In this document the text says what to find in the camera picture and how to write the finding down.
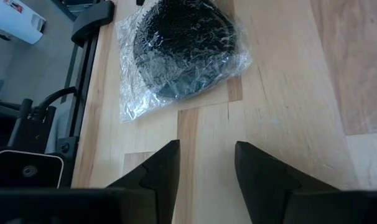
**black cord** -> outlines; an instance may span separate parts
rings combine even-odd
[[[31,117],[34,120],[42,120],[44,118],[44,114],[47,110],[47,108],[57,99],[61,98],[62,96],[65,96],[67,94],[76,93],[77,89],[73,87],[64,88],[62,90],[59,90],[48,97],[44,99],[38,106],[36,106],[31,113]]]
[[[77,89],[74,86],[73,87],[64,88],[64,89],[59,90],[59,91],[57,91],[57,92],[49,95],[48,97],[46,97],[46,99],[44,99],[38,105],[38,107],[41,108],[42,110],[46,110],[46,108],[48,106],[50,106],[57,99],[63,97],[64,95],[71,94],[71,93],[76,93],[76,92],[77,92]]]

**wooden floor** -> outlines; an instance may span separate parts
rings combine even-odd
[[[116,21],[136,10],[115,3]],[[377,189],[377,0],[216,3],[247,28],[252,66],[131,123],[119,123],[114,24],[101,28],[74,186],[107,186],[180,139],[176,224],[250,223],[236,141],[339,189]]]

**plastic bag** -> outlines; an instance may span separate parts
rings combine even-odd
[[[208,0],[147,0],[116,23],[120,117],[195,96],[251,64],[244,29]]]

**gray floor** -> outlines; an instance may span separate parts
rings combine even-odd
[[[34,105],[47,95],[64,87],[70,64],[73,43],[70,40],[72,21],[50,0],[22,0],[47,22],[44,35],[34,45],[15,37],[10,42],[0,39],[0,78],[4,85],[0,100],[20,103],[30,98]],[[81,48],[72,75],[72,83],[78,72]]]

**black disc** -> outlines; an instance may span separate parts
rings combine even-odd
[[[139,24],[133,54],[151,91],[180,99],[225,74],[235,45],[234,25],[211,2],[161,0]]]

